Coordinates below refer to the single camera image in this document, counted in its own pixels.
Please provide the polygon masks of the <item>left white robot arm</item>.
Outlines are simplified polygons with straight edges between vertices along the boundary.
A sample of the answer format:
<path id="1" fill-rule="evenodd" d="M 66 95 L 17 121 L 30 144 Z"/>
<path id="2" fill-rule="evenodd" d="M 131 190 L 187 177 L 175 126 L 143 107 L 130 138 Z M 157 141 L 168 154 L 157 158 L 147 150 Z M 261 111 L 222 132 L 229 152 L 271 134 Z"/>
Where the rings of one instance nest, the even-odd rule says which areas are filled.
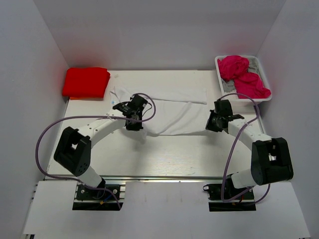
<path id="1" fill-rule="evenodd" d="M 54 160 L 84 183 L 93 198 L 103 197 L 105 180 L 90 166 L 91 150 L 118 129 L 143 129 L 141 120 L 147 104 L 145 98 L 135 95 L 130 101 L 113 106 L 102 118 L 80 128 L 65 128 L 55 150 Z"/>

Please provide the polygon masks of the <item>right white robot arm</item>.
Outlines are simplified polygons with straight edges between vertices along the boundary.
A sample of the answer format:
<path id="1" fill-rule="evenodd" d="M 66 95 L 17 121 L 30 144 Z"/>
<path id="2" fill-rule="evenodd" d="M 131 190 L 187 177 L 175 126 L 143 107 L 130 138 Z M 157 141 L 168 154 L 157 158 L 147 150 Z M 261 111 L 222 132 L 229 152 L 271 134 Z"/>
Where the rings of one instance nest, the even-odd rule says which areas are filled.
<path id="1" fill-rule="evenodd" d="M 222 185 L 226 195 L 238 198 L 244 188 L 289 181 L 294 176 L 289 146 L 282 138 L 273 138 L 256 131 L 245 118 L 234 114 L 229 100 L 217 100 L 210 111 L 206 129 L 225 132 L 235 137 L 226 161 Z M 242 142 L 251 151 L 250 168 L 228 174 L 228 166 L 236 143 Z"/>

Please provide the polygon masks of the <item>white t shirt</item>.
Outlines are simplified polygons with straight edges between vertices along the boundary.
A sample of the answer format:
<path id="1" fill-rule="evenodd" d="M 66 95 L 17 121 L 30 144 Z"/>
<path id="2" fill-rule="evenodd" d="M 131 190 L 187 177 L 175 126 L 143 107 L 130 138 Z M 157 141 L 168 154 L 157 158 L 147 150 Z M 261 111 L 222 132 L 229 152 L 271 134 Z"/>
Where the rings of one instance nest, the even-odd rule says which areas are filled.
<path id="1" fill-rule="evenodd" d="M 174 136 L 200 134 L 209 118 L 207 90 L 201 87 L 114 87 L 111 104 L 126 102 L 134 93 L 150 96 L 155 116 L 143 123 L 144 135 Z"/>

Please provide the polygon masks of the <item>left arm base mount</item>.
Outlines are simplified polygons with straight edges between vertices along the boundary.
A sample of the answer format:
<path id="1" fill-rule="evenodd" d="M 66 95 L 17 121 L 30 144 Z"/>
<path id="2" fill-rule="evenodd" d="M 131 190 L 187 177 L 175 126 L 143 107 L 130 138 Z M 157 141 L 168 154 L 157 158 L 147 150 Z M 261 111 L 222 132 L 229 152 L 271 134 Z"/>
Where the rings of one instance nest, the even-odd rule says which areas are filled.
<path id="1" fill-rule="evenodd" d="M 119 201 L 124 203 L 125 184 L 106 184 L 105 187 L 112 191 Z M 108 191 L 98 191 L 78 184 L 75 191 L 72 210 L 74 211 L 119 211 L 120 208 L 114 196 Z"/>

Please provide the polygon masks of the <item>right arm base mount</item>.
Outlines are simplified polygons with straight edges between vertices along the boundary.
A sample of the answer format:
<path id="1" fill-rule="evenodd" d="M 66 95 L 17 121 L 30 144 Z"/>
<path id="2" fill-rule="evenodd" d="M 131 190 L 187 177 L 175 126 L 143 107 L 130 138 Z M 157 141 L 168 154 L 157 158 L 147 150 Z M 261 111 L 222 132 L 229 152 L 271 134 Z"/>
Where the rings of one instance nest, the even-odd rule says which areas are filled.
<path id="1" fill-rule="evenodd" d="M 248 212 L 256 211 L 255 197 L 252 189 L 236 189 L 227 176 L 222 193 L 222 184 L 213 183 L 203 186 L 203 191 L 208 194 L 208 205 L 210 212 Z"/>

